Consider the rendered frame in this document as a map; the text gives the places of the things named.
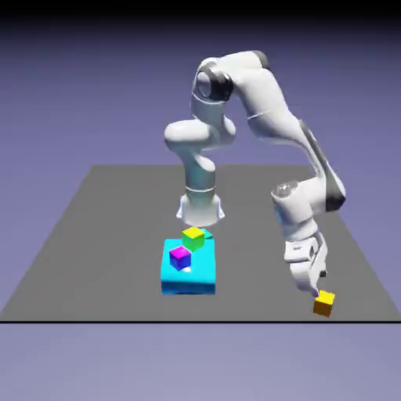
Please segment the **small yellow-green cube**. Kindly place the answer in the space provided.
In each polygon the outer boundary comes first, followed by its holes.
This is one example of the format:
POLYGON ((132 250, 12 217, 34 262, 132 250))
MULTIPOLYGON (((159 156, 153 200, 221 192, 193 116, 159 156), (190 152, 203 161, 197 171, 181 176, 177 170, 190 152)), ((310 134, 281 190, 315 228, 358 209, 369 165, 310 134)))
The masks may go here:
POLYGON ((204 246, 205 232, 192 226, 182 231, 182 245, 189 251, 194 252, 204 246))

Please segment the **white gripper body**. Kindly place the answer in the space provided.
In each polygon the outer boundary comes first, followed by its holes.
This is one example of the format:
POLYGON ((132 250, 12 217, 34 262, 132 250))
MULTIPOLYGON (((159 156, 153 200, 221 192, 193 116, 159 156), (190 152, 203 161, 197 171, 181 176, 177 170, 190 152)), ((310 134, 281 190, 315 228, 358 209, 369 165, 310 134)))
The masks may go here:
POLYGON ((319 296, 318 280, 327 273, 327 244, 321 232, 304 240, 288 242, 288 264, 296 286, 319 296))

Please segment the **large cyan box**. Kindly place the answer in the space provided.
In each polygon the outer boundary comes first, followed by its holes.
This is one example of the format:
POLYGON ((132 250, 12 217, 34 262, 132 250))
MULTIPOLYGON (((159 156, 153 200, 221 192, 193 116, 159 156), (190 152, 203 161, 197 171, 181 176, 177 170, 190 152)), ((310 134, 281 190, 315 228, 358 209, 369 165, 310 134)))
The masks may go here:
POLYGON ((191 255, 191 264, 177 270, 170 263, 170 250, 182 246, 180 239, 165 239, 161 259, 162 294, 214 294, 216 285, 215 240, 204 242, 204 246, 191 255))

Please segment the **small magenta cube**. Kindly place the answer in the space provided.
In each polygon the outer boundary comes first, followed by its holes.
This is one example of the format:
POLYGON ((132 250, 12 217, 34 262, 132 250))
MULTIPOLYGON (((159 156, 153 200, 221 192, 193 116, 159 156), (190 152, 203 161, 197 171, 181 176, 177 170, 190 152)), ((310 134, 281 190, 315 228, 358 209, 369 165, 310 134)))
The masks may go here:
POLYGON ((192 254, 184 246, 172 248, 169 251, 169 262, 177 271, 191 267, 192 254))

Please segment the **small orange cube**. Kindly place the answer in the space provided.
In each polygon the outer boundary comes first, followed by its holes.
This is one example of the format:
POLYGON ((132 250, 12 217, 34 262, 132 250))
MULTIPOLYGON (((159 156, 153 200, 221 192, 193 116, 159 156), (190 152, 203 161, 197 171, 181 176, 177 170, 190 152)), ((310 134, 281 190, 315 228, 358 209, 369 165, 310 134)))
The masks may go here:
POLYGON ((319 295, 314 299, 313 312, 320 316, 331 315, 335 300, 335 294, 320 290, 319 295))

